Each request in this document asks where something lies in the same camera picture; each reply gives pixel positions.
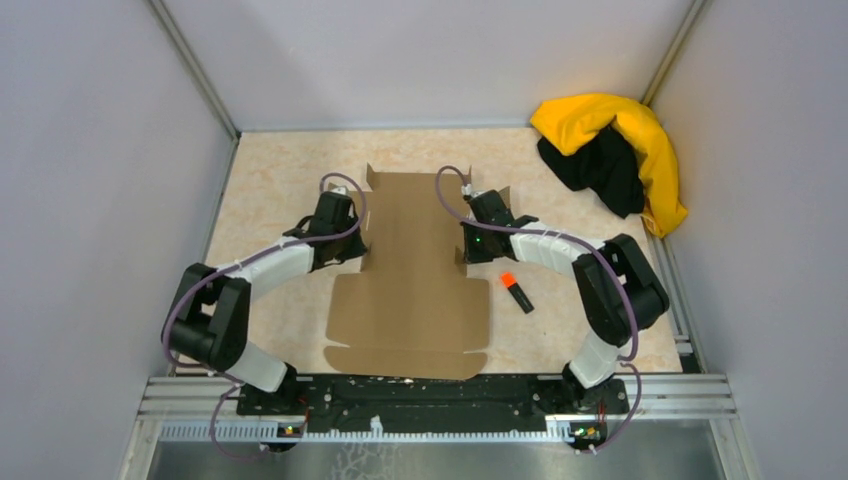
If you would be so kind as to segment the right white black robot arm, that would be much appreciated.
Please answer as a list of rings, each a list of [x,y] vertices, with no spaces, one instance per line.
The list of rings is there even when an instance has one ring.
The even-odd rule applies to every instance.
[[[514,216],[496,190],[474,191],[465,185],[462,195],[470,208],[461,223],[465,263],[508,258],[576,282],[589,332],[563,369],[563,398],[576,412],[590,411],[618,363],[636,356],[640,332],[669,309],[667,291],[650,262],[627,234],[589,241],[554,230],[536,217]]]

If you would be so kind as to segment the brown cardboard box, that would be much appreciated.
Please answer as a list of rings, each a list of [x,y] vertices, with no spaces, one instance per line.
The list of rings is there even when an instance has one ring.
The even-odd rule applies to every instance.
[[[324,357],[356,375],[466,380],[488,361],[488,280],[462,260],[468,212],[456,174],[366,173],[367,252],[333,284]]]

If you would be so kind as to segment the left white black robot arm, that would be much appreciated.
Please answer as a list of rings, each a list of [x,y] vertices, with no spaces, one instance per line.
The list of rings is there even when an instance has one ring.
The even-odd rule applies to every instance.
[[[162,331],[164,347],[260,390],[273,412],[292,411],[300,399],[296,370],[249,341],[251,305],[289,280],[362,257],[360,223],[351,194],[332,187],[313,214],[265,249],[218,267],[191,265]]]

